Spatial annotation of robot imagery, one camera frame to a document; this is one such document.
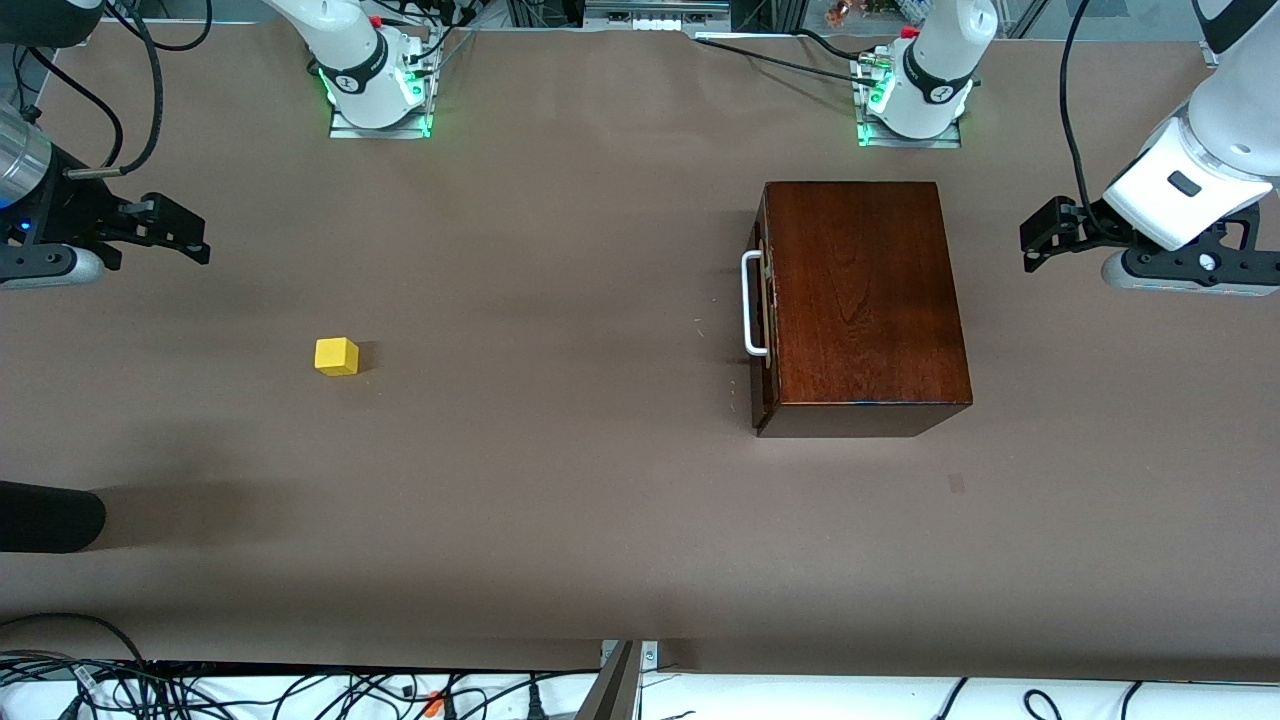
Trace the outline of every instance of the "white handle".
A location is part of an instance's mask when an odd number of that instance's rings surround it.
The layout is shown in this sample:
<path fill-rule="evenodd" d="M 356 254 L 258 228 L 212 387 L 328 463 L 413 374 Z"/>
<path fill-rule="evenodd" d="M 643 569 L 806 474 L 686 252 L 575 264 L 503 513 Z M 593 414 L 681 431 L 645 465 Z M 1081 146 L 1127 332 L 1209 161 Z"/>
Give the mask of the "white handle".
<path fill-rule="evenodd" d="M 764 258 L 762 250 L 748 250 L 742 254 L 742 346 L 750 355 L 764 357 L 769 354 L 768 347 L 758 347 L 751 342 L 751 281 L 746 273 L 746 264 L 751 260 Z"/>

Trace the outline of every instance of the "yellow cube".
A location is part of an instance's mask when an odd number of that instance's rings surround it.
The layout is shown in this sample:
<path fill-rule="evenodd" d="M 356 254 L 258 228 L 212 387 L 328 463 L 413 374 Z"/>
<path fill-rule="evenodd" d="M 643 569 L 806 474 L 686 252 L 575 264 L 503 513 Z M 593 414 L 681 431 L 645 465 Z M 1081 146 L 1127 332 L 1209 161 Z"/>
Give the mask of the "yellow cube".
<path fill-rule="evenodd" d="M 355 375 L 360 372 L 360 347 L 344 337 L 317 340 L 316 370 L 326 375 Z"/>

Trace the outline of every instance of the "brown wooden box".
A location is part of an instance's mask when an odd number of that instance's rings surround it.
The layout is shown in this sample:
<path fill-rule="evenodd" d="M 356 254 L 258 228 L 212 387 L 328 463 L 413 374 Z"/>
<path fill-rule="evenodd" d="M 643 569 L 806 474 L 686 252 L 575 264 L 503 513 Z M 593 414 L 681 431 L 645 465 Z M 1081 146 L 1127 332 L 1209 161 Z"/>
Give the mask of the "brown wooden box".
<path fill-rule="evenodd" d="M 742 268 L 760 437 L 910 437 L 973 404 L 933 183 L 771 182 Z"/>

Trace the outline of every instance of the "plug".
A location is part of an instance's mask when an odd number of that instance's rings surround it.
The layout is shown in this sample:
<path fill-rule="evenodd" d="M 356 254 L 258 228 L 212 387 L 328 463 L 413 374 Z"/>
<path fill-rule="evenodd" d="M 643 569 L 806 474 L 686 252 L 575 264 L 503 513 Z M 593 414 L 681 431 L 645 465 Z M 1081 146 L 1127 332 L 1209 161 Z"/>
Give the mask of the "plug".
<path fill-rule="evenodd" d="M 529 679 L 529 719 L 547 720 L 547 711 L 543 710 L 543 693 L 538 689 L 538 675 L 530 673 Z"/>

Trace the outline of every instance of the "table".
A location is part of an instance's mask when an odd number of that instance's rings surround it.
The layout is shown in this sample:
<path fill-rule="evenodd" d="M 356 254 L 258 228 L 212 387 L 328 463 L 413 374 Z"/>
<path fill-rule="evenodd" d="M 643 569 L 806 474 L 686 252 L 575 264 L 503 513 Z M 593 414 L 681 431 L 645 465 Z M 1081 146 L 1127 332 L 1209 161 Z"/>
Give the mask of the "table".
<path fill-rule="evenodd" d="M 997 42 L 956 151 L 858 147 L 846 86 L 675 33 L 483 32 L 419 142 L 328 141 L 282 23 L 165 54 L 160 147 L 113 187 L 204 215 L 212 264 L 125 249 L 3 297 L 5 478 L 119 521 L 0 559 L 0 610 L 156 657 L 549 667 L 644 637 L 714 671 L 1280 678 L 1280 305 L 1115 291 L 1102 252 L 1021 272 L 1019 223 L 1074 187 L 1060 51 Z M 59 61 L 132 156 L 141 45 Z M 1073 68 L 1094 192 L 1207 72 L 1192 44 Z M 96 161 L 105 120 L 46 95 Z M 736 261 L 772 179 L 938 183 L 970 410 L 753 437 Z M 371 369 L 311 369 L 329 336 Z M 115 652 L 65 633 L 27 644 Z"/>

